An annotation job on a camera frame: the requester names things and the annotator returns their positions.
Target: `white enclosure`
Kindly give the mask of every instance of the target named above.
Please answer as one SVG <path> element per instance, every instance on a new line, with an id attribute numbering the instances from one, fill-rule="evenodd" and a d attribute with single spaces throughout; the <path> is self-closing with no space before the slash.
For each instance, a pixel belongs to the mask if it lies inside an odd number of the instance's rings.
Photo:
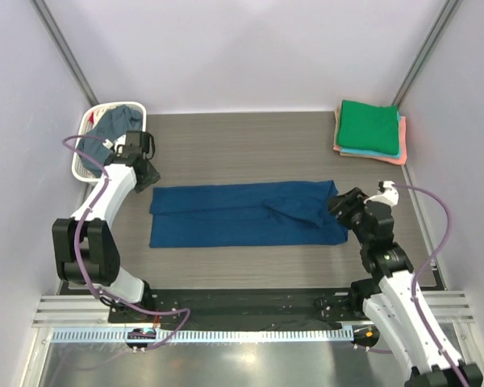
<path id="1" fill-rule="evenodd" d="M 343 98 L 390 105 L 450 3 L 0 1 L 0 387 L 19 385 L 36 307 L 58 282 L 50 227 L 84 189 L 61 140 L 77 133 L 90 96 L 35 2 L 48 5 L 98 102 L 137 101 L 149 114 L 334 110 Z M 405 171 L 453 210 L 440 264 L 484 339 L 484 0 L 462 2 L 414 77 L 400 105 Z M 420 201 L 438 242 L 444 215 Z"/>
<path id="2" fill-rule="evenodd" d="M 466 292 L 484 334 L 484 0 L 460 5 L 400 111 L 410 122 L 413 180 L 453 211 L 444 278 Z M 444 213 L 430 199 L 422 203 L 440 240 Z"/>
<path id="3" fill-rule="evenodd" d="M 0 387 L 18 385 L 41 294 L 59 282 L 50 227 L 83 185 L 61 139 L 87 108 L 29 2 L 0 2 Z"/>
<path id="4" fill-rule="evenodd" d="M 443 0 L 49 0 L 100 102 L 149 114 L 388 104 Z"/>

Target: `pink towel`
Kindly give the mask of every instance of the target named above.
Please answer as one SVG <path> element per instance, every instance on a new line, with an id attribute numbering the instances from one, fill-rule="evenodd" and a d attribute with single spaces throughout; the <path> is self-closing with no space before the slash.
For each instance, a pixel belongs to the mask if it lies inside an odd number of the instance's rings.
<path id="1" fill-rule="evenodd" d="M 395 165 L 404 165 L 407 162 L 407 143 L 405 140 L 405 134 L 407 130 L 407 125 L 405 123 L 405 117 L 400 119 L 399 124 L 399 140 L 400 140 L 400 148 L 402 149 L 402 155 L 399 159 L 394 159 L 392 157 L 379 157 L 379 156 L 366 156 L 366 155 L 355 155 L 353 153 L 343 153 L 340 151 L 340 146 L 336 143 L 337 133 L 339 132 L 339 117 L 340 117 L 340 108 L 337 107 L 335 111 L 336 115 L 336 133 L 333 136 L 333 150 L 340 152 L 341 156 L 348 156 L 348 157 L 364 157 L 368 159 L 375 159 L 380 161 L 385 161 L 386 163 L 391 163 Z"/>

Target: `white laundry basket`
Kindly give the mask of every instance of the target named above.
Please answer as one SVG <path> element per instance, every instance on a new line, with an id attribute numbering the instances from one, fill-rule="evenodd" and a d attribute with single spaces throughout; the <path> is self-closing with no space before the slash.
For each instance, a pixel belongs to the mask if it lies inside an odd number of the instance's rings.
<path id="1" fill-rule="evenodd" d="M 89 109 L 88 111 L 86 111 L 82 116 L 81 126 L 79 127 L 78 134 L 85 135 L 86 133 L 88 133 L 94 128 L 93 124 L 90 122 L 90 116 L 95 111 L 97 110 L 106 111 L 120 105 L 126 105 L 128 107 L 131 107 L 134 110 L 138 110 L 143 115 L 142 131 L 145 131 L 146 124 L 147 124 L 147 111 L 145 110 L 145 107 L 143 105 L 139 104 L 138 102 L 112 102 L 112 103 L 103 103 L 101 105 L 96 105 L 91 109 Z M 76 179 L 92 185 L 97 184 L 99 180 L 97 177 L 95 177 L 93 173 L 91 173 L 88 169 L 84 168 L 84 165 L 82 165 L 82 162 L 81 162 L 81 157 L 77 153 L 73 154 L 72 173 Z"/>

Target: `green towel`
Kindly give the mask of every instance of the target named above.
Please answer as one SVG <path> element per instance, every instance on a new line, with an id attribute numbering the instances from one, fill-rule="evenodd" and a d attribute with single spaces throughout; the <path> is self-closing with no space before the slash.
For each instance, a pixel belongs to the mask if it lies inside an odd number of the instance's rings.
<path id="1" fill-rule="evenodd" d="M 398 155 L 398 107 L 377 107 L 343 101 L 337 144 L 343 148 L 365 149 Z"/>

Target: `folded blue garment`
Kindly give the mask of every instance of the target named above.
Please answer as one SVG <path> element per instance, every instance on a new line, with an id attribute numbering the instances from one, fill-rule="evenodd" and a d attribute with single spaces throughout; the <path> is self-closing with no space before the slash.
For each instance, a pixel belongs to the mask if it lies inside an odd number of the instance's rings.
<path id="1" fill-rule="evenodd" d="M 155 188 L 151 248 L 339 244 L 333 181 Z"/>

